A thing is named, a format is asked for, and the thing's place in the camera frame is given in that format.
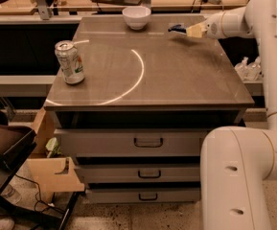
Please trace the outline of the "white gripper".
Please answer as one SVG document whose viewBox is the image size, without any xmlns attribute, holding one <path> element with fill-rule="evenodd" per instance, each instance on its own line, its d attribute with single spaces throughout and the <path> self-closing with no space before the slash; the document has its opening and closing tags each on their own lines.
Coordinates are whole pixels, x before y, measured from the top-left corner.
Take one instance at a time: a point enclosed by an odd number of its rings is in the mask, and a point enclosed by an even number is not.
<svg viewBox="0 0 277 230">
<path fill-rule="evenodd" d="M 188 27 L 186 35 L 193 38 L 202 38 L 205 34 L 215 39 L 250 38 L 252 33 L 246 24 L 244 13 L 245 7 L 212 14 L 205 23 L 200 22 Z"/>
</svg>

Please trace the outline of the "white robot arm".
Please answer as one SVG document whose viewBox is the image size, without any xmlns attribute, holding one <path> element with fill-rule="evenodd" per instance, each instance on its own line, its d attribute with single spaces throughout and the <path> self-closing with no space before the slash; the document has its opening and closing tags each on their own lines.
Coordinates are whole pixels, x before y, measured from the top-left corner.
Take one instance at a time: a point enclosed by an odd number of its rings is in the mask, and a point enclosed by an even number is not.
<svg viewBox="0 0 277 230">
<path fill-rule="evenodd" d="M 203 230 L 271 230 L 263 182 L 277 180 L 277 0 L 249 0 L 186 29 L 187 36 L 256 39 L 267 128 L 224 126 L 200 155 Z"/>
</svg>

